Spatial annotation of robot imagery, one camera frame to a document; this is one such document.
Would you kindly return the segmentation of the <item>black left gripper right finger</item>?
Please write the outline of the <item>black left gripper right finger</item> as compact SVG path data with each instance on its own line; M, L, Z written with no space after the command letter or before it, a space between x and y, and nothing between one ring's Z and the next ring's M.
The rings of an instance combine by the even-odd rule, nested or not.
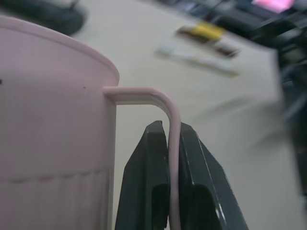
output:
M222 166L185 123L179 145L179 204L183 230L248 229Z

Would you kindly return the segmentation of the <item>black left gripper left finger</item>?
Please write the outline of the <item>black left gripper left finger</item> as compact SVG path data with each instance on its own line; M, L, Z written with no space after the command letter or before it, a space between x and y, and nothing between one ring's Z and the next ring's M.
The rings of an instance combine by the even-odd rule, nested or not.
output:
M149 124L123 173L117 230L163 230L170 200L168 146L162 121Z

